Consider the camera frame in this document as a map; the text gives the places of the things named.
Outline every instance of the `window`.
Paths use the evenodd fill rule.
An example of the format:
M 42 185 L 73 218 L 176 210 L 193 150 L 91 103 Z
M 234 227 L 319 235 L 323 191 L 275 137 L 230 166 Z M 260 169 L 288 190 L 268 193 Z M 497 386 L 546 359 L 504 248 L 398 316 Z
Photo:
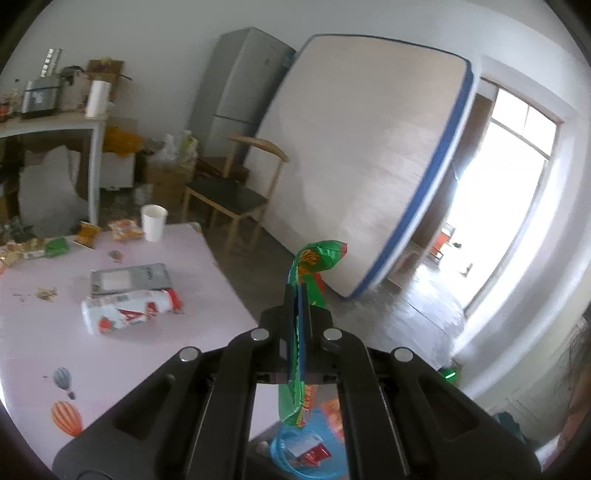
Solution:
M 499 88 L 492 119 L 549 158 L 556 136 L 556 124 L 543 113 Z

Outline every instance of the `chair backrest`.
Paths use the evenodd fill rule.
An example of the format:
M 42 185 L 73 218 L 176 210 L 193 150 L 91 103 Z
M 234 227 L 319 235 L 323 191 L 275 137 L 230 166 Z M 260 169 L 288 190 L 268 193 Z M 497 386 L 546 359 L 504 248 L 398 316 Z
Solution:
M 252 137 L 244 137 L 242 135 L 230 134 L 228 135 L 228 140 L 234 142 L 234 146 L 230 150 L 230 153 L 226 159 L 226 163 L 224 164 L 222 177 L 225 179 L 228 178 L 230 175 L 230 170 L 232 168 L 232 162 L 234 161 L 234 156 L 236 155 L 236 150 L 238 149 L 238 144 L 248 145 L 250 147 L 258 148 L 259 150 L 263 150 L 265 152 L 269 152 L 272 155 L 275 155 L 279 158 L 279 162 L 277 165 L 277 169 L 275 170 L 275 174 L 271 180 L 271 185 L 269 186 L 269 190 L 267 191 L 267 199 L 271 198 L 273 195 L 273 191 L 277 185 L 277 180 L 279 180 L 279 174 L 281 172 L 281 167 L 283 167 L 284 163 L 289 163 L 289 157 L 285 154 L 285 152 L 280 149 L 274 143 L 269 142 L 268 140 L 264 140 L 262 138 L 252 138 Z

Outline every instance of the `pink table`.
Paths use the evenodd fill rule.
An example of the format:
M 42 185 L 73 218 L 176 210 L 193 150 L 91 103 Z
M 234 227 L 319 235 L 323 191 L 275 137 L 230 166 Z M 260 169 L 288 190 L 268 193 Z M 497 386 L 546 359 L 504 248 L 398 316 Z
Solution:
M 72 439 L 51 419 L 56 401 L 75 407 L 86 427 L 182 347 L 212 350 L 256 326 L 190 225 L 167 226 L 157 244 L 122 244 L 104 232 L 95 246 L 70 243 L 62 257 L 22 260 L 0 277 L 0 400 L 47 465 Z M 124 254 L 120 265 L 111 250 Z M 160 314 L 108 336 L 88 334 L 80 302 L 89 294 L 90 271 L 155 262 L 166 264 L 184 314 Z M 57 297 L 40 300 L 38 288 L 56 288 Z M 69 371 L 74 400 L 54 383 L 58 368 Z M 277 387 L 259 385 L 251 437 L 276 421 Z

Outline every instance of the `green snack bag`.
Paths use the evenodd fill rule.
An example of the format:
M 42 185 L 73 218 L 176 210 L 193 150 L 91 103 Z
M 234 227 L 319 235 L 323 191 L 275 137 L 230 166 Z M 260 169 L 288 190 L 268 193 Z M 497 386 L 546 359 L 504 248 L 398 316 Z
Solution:
M 45 244 L 45 257 L 57 257 L 68 251 L 68 243 L 65 238 L 56 238 Z
M 320 272 L 334 267 L 347 253 L 347 245 L 337 240 L 308 244 L 302 248 L 291 265 L 288 283 L 295 289 L 305 284 L 310 305 L 324 307 L 326 285 Z M 312 411 L 316 385 L 306 385 L 300 371 L 300 324 L 295 321 L 291 371 L 292 379 L 287 385 L 279 385 L 279 417 L 290 426 L 303 427 Z

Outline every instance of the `blue basket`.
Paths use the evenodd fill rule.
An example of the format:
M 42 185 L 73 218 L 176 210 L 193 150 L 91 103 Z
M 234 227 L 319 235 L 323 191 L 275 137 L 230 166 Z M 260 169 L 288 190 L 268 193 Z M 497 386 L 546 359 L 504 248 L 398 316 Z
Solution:
M 289 437 L 308 435 L 310 433 L 315 433 L 322 438 L 322 443 L 328 448 L 332 457 L 322 460 L 317 467 L 293 468 L 283 454 L 281 442 Z M 279 468 L 303 480 L 332 480 L 347 473 L 345 445 L 337 439 L 327 424 L 326 417 L 317 408 L 312 411 L 312 415 L 304 428 L 281 426 L 277 437 L 271 442 L 269 451 L 273 462 Z

